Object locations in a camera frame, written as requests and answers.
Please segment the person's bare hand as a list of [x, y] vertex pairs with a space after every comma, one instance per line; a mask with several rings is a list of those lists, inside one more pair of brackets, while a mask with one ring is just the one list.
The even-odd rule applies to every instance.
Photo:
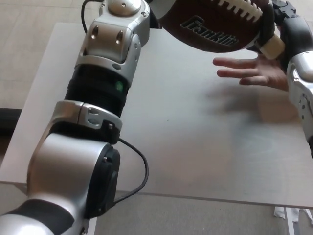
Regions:
[[259, 54], [253, 59], [216, 57], [213, 65], [220, 66], [217, 76], [239, 79], [243, 86], [264, 86], [288, 91], [287, 77], [276, 60], [269, 60]]

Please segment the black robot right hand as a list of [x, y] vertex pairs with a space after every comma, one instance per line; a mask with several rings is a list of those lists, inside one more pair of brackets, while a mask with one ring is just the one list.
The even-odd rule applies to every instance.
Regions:
[[313, 36], [303, 17], [296, 8], [284, 0], [273, 0], [261, 7], [261, 30], [254, 45], [247, 50], [261, 54], [261, 47], [274, 35], [275, 27], [281, 29], [280, 39], [285, 44], [284, 52], [276, 58], [283, 71], [287, 70], [290, 59], [300, 53], [312, 51]]

